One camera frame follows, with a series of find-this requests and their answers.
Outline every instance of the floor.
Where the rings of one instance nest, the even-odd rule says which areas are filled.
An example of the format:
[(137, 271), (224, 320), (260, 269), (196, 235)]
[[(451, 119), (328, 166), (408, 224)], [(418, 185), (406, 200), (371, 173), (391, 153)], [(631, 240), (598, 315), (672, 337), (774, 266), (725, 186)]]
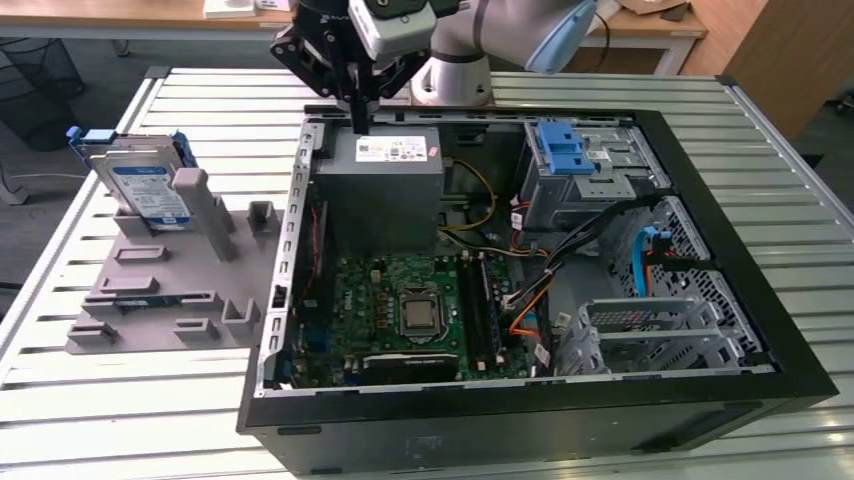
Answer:
[[(65, 41), (87, 92), (72, 107), (87, 127), (112, 127), (124, 112), (148, 66), (275, 68), (278, 62), (264, 44), (255, 42), (141, 42), (131, 43), (129, 57), (116, 57), (111, 43), (103, 40)], [(854, 114), (838, 117), (833, 109), (819, 112), (795, 142), (802, 153), (823, 154), (818, 173), (854, 208)], [(0, 165), (7, 177), (28, 174), (84, 174), (87, 169), (61, 150), (35, 153), (0, 124)], [(68, 208), (81, 179), (27, 177), (20, 182), (31, 193), (27, 205), (0, 205), (0, 282), (24, 282)], [(0, 313), (8, 310), (13, 293), (0, 290)]]

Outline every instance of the wooden desk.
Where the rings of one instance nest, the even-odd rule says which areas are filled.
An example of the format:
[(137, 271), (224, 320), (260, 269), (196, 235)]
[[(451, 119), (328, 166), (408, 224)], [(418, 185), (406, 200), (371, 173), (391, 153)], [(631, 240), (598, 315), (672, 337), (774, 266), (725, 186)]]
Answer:
[[(622, 9), (607, 22), (612, 50), (596, 73), (678, 75), (694, 42), (709, 32), (691, 12), (680, 22), (670, 22), (658, 13), (635, 15)], [(566, 72), (591, 72), (602, 56), (604, 38), (600, 27), (584, 39)]]
[[(259, 10), (255, 17), (204, 19), (203, 3), (204, 0), (0, 0), (0, 37), (268, 42), (291, 21), (290, 12), (271, 10)], [(656, 14), (638, 16), (623, 9), (608, 20), (608, 26), (611, 48), (635, 49), (635, 53), (624, 51), (627, 57), (638, 57), (638, 49), (655, 51), (651, 68), (658, 75), (679, 73), (694, 41), (706, 35), (706, 27), (691, 13), (682, 22), (668, 22)], [(587, 48), (579, 57), (598, 58), (596, 49), (604, 47), (603, 28), (594, 31), (582, 46)]]
[(291, 12), (205, 19), (204, 0), (1, 0), (0, 36), (123, 40), (264, 40)]

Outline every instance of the motherboard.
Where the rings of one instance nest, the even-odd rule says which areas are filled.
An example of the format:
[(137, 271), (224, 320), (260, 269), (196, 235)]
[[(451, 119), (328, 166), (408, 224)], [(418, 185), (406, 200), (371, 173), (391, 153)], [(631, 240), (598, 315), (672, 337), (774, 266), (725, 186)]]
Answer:
[(502, 343), (510, 288), (502, 257), (339, 258), (332, 320), (306, 333), (312, 386), (527, 376), (522, 347)]

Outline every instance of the black cable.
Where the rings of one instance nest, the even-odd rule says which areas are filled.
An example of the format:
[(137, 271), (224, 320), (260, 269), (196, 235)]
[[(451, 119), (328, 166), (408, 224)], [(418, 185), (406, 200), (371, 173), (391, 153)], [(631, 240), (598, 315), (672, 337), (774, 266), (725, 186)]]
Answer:
[(514, 294), (514, 302), (536, 290), (538, 286), (554, 276), (554, 273), (563, 267), (562, 258), (579, 248), (592, 242), (611, 223), (611, 220), (628, 210), (639, 207), (650, 207), (660, 202), (664, 195), (672, 192), (667, 189), (658, 190), (655, 193), (642, 195), (632, 200), (623, 200), (611, 204), (596, 215), (588, 218), (567, 236), (560, 240), (558, 246), (546, 257), (543, 263), (543, 273), (540, 276), (520, 290), (519, 294)]
[(531, 162), (535, 161), (532, 155), (534, 154), (531, 152), (528, 142), (523, 141), (522, 149), (519, 150), (519, 158), (516, 159), (516, 168), (514, 169), (512, 176), (508, 176), (507, 181), (504, 182), (504, 192), (515, 192), (522, 190), (524, 176), (527, 175), (527, 171), (531, 168)]
[(492, 219), (492, 215), (495, 215), (495, 209), (498, 208), (498, 201), (495, 198), (495, 191), (492, 190), (492, 186), (490, 185), (488, 180), (486, 179), (486, 177), (483, 176), (483, 174), (478, 171), (478, 169), (475, 167), (472, 167), (468, 162), (464, 162), (462, 160), (456, 160), (454, 159), (454, 165), (460, 165), (463, 168), (466, 168), (466, 170), (468, 170), (468, 172), (476, 177), (476, 179), (480, 181), (480, 183), (483, 184), (483, 186), (486, 187), (486, 190), (488, 192), (490, 195), (490, 210), (486, 214), (486, 217), (483, 217), (480, 220), (478, 220), (474, 223), (466, 224), (466, 225), (439, 225), (439, 230), (440, 231), (466, 231), (466, 230), (472, 230), (475, 228), (478, 228), (482, 225), (486, 225), (488, 223), (488, 221)]
[(442, 232), (442, 233), (448, 237), (451, 237), (454, 240), (456, 240), (466, 248), (471, 248), (472, 250), (478, 250), (480, 248), (479, 246), (474, 245), (472, 243), (468, 243), (466, 240), (459, 238), (459, 235), (456, 235), (454, 232)]
[(554, 363), (554, 336), (551, 334), (551, 321), (548, 319), (548, 292), (540, 298), (536, 306), (534, 307), (536, 310), (536, 329), (539, 330), (539, 343), (548, 352), (548, 365), (544, 365), (543, 368), (536, 369), (538, 377), (547, 377), (551, 374), (551, 366)]
[[(466, 210), (463, 210), (463, 217), (466, 218), (466, 223), (467, 224), (475, 223), (474, 220), (471, 219), (470, 213), (471, 213), (471, 208), (467, 208)], [(492, 245), (492, 242), (490, 241), (490, 237), (487, 237), (486, 233), (483, 233), (483, 230), (480, 230), (479, 228), (472, 228), (468, 231), (471, 233), (474, 233), (475, 235), (478, 235), (478, 237), (483, 241), (483, 246), (484, 247), (494, 247), (495, 246), (495, 245)]]
[(587, 73), (595, 73), (599, 71), (599, 68), (604, 64), (604, 59), (608, 57), (608, 52), (611, 51), (611, 27), (608, 26), (608, 22), (604, 21), (604, 18), (602, 18), (602, 15), (599, 15), (598, 12), (595, 12), (594, 15), (599, 18), (599, 20), (602, 21), (602, 26), (604, 27), (604, 48), (602, 49), (602, 55), (599, 56), (599, 63), (596, 63), (596, 66), (591, 70), (588, 70)]

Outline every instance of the yellow wire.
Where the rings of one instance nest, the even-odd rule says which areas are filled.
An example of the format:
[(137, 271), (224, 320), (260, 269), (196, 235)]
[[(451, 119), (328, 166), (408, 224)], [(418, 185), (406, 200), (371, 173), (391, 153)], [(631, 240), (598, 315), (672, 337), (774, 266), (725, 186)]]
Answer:
[[(518, 248), (518, 247), (514, 245), (514, 240), (512, 240), (512, 239), (510, 240), (510, 251), (511, 251), (511, 252), (514, 252), (514, 253), (522, 253), (522, 254), (528, 254), (528, 253), (531, 253), (531, 249), (524, 250), (524, 249), (522, 249), (522, 248)], [(548, 256), (548, 250), (546, 250), (544, 248), (539, 248), (539, 249), (536, 250), (536, 254), (538, 254), (540, 257), (547, 257), (547, 256)]]
[(468, 163), (463, 162), (462, 160), (454, 160), (454, 163), (459, 163), (460, 165), (463, 165), (468, 169), (468, 171), (475, 174), (475, 177), (478, 177), (478, 180), (480, 180), (480, 183), (483, 183), (483, 186), (490, 192), (491, 206), (490, 206), (490, 211), (486, 214), (486, 217), (483, 217), (475, 223), (470, 223), (468, 225), (454, 225), (454, 226), (444, 225), (439, 227), (439, 230), (442, 230), (443, 232), (455, 232), (459, 230), (471, 230), (472, 228), (478, 228), (480, 225), (483, 225), (486, 222), (490, 221), (490, 218), (492, 218), (492, 214), (495, 213), (495, 207), (496, 207), (495, 192), (492, 191), (492, 186), (490, 185), (490, 182), (486, 181), (486, 177), (480, 174), (480, 172), (475, 167), (472, 167)]

